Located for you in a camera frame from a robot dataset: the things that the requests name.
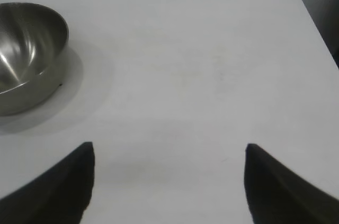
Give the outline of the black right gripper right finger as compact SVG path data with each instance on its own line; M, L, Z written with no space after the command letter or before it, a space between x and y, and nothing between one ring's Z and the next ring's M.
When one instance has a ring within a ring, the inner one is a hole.
M257 144L245 151L245 194L254 223L338 223L338 200Z

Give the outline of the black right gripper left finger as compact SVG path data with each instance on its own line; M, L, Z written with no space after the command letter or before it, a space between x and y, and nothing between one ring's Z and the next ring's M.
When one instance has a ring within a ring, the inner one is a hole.
M1 223L80 223L94 186L95 154L85 142L1 199Z

